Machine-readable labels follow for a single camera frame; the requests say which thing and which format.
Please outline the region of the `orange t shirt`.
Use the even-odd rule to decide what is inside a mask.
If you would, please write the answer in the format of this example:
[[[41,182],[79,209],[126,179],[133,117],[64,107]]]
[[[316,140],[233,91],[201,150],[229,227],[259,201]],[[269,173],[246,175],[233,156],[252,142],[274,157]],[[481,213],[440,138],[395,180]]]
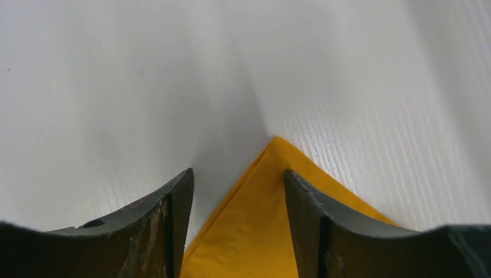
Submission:
[[[181,277],[297,277],[283,185],[290,169],[350,208],[389,222],[294,145],[275,137],[187,248]]]

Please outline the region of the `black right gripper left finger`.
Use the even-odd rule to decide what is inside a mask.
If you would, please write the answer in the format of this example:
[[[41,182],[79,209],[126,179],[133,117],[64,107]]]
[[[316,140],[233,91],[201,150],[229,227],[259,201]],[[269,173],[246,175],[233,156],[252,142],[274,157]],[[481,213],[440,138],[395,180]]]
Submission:
[[[186,169],[154,192],[80,227],[1,223],[2,277],[178,277],[194,191]]]

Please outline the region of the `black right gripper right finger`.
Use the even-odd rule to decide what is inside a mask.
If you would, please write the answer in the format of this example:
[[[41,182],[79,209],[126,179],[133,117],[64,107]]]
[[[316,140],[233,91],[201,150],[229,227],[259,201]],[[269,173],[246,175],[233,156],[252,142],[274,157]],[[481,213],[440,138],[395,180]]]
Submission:
[[[393,226],[284,174],[300,277],[489,277],[490,226],[444,225],[424,232]]]

